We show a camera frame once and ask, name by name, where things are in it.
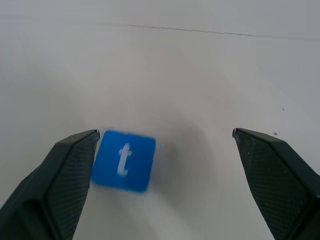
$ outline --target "blue block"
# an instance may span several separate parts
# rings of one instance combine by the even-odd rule
[[[154,138],[107,130],[91,178],[98,185],[143,193],[149,185],[155,149]]]

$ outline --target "blue cube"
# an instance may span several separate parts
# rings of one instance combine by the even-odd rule
[[[154,138],[107,130],[92,180],[98,185],[143,193],[149,185],[155,149]]]

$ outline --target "white surface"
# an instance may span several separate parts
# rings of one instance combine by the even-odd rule
[[[273,239],[232,129],[276,131],[320,173],[320,43],[127,26],[282,38],[253,4],[1,2],[0,205],[55,142],[116,127],[163,145],[150,192],[92,187],[75,240]]]

